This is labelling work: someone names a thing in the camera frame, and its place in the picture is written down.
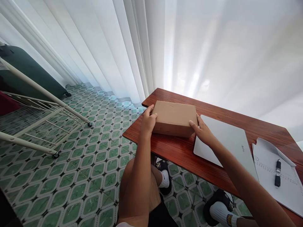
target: red wooden table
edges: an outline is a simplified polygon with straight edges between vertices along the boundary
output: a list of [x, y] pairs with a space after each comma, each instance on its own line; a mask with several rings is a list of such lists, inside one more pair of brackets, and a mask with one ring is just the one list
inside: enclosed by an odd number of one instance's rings
[[[252, 143], [256, 144], [258, 137], [271, 142], [297, 165], [297, 173], [300, 180], [303, 180], [303, 152], [285, 128], [160, 88], [157, 88], [148, 96], [142, 105], [148, 107], [156, 104], [157, 100], [195, 105], [199, 115], [203, 114], [244, 129], [251, 153]], [[138, 143], [142, 117], [141, 115], [123, 133], [125, 138]], [[153, 133], [151, 136], [151, 151], [157, 156], [175, 163], [183, 169], [240, 198], [239, 193], [223, 168], [193, 153], [195, 138], [195, 134], [188, 139]], [[284, 206], [282, 207], [297, 226], [303, 226], [303, 218]]]

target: sandal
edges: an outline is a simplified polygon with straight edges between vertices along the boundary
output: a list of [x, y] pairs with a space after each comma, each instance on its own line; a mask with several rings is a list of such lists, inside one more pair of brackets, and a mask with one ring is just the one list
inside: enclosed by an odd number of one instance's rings
[[159, 188], [159, 189], [160, 189], [160, 192], [163, 195], [168, 195], [171, 192], [171, 178], [170, 178], [169, 171], [168, 171], [167, 161], [161, 160], [161, 161], [157, 162], [156, 163], [156, 168], [159, 171], [162, 171], [162, 170], [165, 170], [165, 169], [167, 170], [168, 178], [169, 178], [169, 186], [168, 186], [168, 188]]
[[227, 207], [227, 209], [232, 212], [232, 207], [229, 206], [231, 203], [231, 200], [229, 199], [228, 195], [222, 190], [218, 189], [213, 196], [206, 202], [204, 208], [203, 208], [203, 215], [208, 225], [210, 226], [216, 226], [219, 224], [218, 221], [213, 219], [210, 214], [210, 208], [215, 202], [222, 202]]

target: sheer curtain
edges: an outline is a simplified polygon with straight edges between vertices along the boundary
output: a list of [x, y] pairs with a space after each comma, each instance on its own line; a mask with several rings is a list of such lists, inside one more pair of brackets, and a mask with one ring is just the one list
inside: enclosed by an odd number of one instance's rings
[[138, 105], [164, 88], [286, 127], [302, 144], [300, 1], [0, 2], [0, 40], [64, 86]]

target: red object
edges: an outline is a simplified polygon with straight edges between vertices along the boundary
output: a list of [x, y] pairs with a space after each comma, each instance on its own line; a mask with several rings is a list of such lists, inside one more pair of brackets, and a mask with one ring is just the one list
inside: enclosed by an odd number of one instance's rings
[[10, 112], [20, 109], [16, 101], [8, 97], [6, 94], [0, 91], [0, 116], [6, 115]]

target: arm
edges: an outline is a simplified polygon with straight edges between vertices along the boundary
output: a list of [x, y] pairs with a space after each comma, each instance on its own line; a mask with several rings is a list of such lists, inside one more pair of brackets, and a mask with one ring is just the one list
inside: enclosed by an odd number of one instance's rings
[[200, 128], [190, 121], [198, 138], [208, 145], [224, 167], [259, 226], [295, 226], [282, 207], [217, 140], [197, 114]]
[[127, 222], [131, 226], [147, 226], [151, 187], [151, 135], [157, 114], [150, 116], [154, 105], [143, 114], [136, 158], [129, 177], [124, 199], [120, 202], [122, 210], [118, 223]]

